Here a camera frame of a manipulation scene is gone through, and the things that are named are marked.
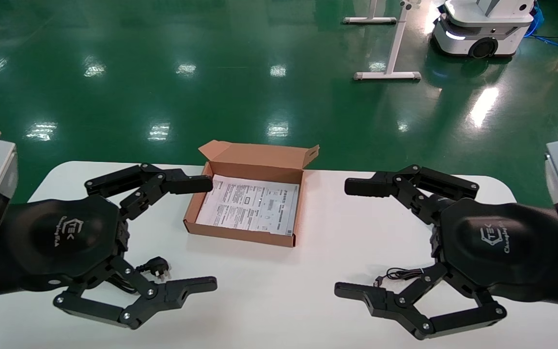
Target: white desk leg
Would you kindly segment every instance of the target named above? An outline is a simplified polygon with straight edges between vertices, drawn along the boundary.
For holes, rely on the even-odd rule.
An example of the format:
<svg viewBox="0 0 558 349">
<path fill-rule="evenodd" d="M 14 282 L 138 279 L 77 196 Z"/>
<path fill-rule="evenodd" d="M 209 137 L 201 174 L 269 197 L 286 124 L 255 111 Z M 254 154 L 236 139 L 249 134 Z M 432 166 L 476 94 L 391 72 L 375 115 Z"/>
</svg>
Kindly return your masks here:
<svg viewBox="0 0 558 349">
<path fill-rule="evenodd" d="M 389 53 L 389 60 L 387 61 L 387 68 L 384 73 L 378 72 L 364 72 L 359 71 L 355 73 L 354 79 L 417 79 L 421 80 L 421 73 L 418 71 L 393 71 L 395 68 L 395 63 L 397 61 L 397 53 L 399 53 L 399 46 L 402 42 L 403 31 L 406 29 L 406 17 L 408 16 L 408 10 L 412 7 L 405 1 L 400 3 L 402 11 L 399 15 L 399 20 L 397 21 L 396 35 L 393 37 L 393 42 L 391 44 L 391 50 Z"/>
<path fill-rule="evenodd" d="M 376 13 L 377 2 L 378 0 L 370 0 L 370 13 L 367 15 L 367 17 L 344 17 L 343 22 L 345 24 L 395 24 L 397 22 L 395 17 L 374 17 L 374 13 Z"/>
</svg>

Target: cardboard box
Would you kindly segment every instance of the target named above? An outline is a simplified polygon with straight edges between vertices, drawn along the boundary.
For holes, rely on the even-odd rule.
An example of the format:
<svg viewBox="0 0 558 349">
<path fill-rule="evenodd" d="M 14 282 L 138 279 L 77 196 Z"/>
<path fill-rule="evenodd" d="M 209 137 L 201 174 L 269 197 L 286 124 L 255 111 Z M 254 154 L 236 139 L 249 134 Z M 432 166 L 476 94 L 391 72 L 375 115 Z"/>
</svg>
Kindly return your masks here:
<svg viewBox="0 0 558 349">
<path fill-rule="evenodd" d="M 232 238 L 235 240 L 268 243 L 270 245 L 294 247 L 299 234 L 299 211 L 303 201 L 303 169 L 318 155 L 319 146 L 292 148 L 291 146 L 241 144 L 210 141 L 199 148 L 208 162 L 203 175 L 214 174 L 226 177 L 256 179 L 279 183 L 299 184 L 296 219 L 292 236 L 280 236 L 268 232 L 256 232 L 212 225 L 197 224 L 197 215 L 202 207 L 205 192 L 193 194 L 184 215 L 184 225 L 191 234 L 200 236 Z"/>
</svg>

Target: box lid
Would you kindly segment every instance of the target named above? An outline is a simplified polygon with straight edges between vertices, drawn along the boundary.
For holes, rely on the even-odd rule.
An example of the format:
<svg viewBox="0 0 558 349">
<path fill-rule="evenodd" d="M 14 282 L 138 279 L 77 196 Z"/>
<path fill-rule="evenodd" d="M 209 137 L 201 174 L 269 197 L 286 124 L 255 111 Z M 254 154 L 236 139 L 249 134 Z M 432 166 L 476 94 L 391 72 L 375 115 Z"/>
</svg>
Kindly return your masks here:
<svg viewBox="0 0 558 349">
<path fill-rule="evenodd" d="M 292 146 L 210 141 L 200 146 L 199 150 L 210 162 L 215 163 L 303 169 L 317 157 L 319 148 L 319 145 L 307 149 Z"/>
</svg>

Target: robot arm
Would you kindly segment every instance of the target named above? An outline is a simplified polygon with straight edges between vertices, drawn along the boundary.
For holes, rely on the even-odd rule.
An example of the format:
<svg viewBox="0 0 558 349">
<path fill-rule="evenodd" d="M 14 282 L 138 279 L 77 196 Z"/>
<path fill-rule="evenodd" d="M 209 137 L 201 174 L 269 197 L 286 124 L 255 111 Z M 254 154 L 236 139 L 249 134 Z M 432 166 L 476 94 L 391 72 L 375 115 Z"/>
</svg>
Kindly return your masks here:
<svg viewBox="0 0 558 349">
<path fill-rule="evenodd" d="M 121 207 L 106 200 L 135 188 Z M 124 260 L 128 219 L 165 194 L 212 190 L 210 177 L 142 164 L 91 179 L 86 189 L 89 196 L 82 200 L 9 205 L 0 221 L 0 294 L 66 286 L 53 300 L 62 311 L 137 329 L 159 311 L 179 309 L 188 295 L 217 289 L 213 276 L 159 284 L 147 280 L 141 273 L 152 261 L 162 261 L 155 276 L 167 271 L 162 258 L 137 268 Z M 86 289 L 113 278 L 138 292 L 138 300 L 121 308 L 81 297 Z"/>
<path fill-rule="evenodd" d="M 434 193 L 425 196 L 419 189 Z M 393 196 L 426 224 L 434 265 L 396 294 L 385 288 L 336 283 L 335 295 L 363 301 L 370 314 L 399 322 L 417 339 L 494 325 L 507 311 L 492 296 L 558 303 L 558 214 L 554 209 L 474 201 L 479 187 L 412 165 L 346 180 L 345 192 Z M 446 281 L 477 307 L 427 318 L 414 304 Z"/>
</svg>

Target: white table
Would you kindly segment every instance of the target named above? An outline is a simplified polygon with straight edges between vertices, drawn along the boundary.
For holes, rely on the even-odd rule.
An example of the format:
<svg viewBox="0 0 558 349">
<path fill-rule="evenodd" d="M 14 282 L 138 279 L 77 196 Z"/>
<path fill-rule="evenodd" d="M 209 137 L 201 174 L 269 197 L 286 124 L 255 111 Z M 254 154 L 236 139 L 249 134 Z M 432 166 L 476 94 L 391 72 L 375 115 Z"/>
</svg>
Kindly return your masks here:
<svg viewBox="0 0 558 349">
<path fill-rule="evenodd" d="M 86 179 L 129 165 L 64 163 L 49 173 L 31 201 L 83 198 Z M 201 172 L 201 166 L 177 167 L 189 175 Z M 371 317 L 362 302 L 335 297 L 337 281 L 369 285 L 389 267 L 432 264 L 429 228 L 394 199 L 346 196 L 343 181 L 351 176 L 370 173 L 306 172 L 296 248 L 190 235 L 182 224 L 190 196 L 166 196 L 131 222 L 126 259 L 139 265 L 162 256 L 170 261 L 174 279 L 216 276 L 217 291 L 193 294 L 182 309 L 161 312 L 137 331 L 59 311 L 51 301 L 62 289 L 7 294 L 0 296 L 0 348 L 558 348 L 558 305 L 499 299 L 509 315 L 497 325 L 418 341 L 398 323 Z M 478 201 L 514 202 L 496 179 L 465 178 L 479 183 Z M 395 291 L 405 285 L 385 281 Z M 117 305 L 136 298 L 107 283 L 84 296 Z M 428 316 L 474 306 L 445 283 L 417 303 Z"/>
</svg>

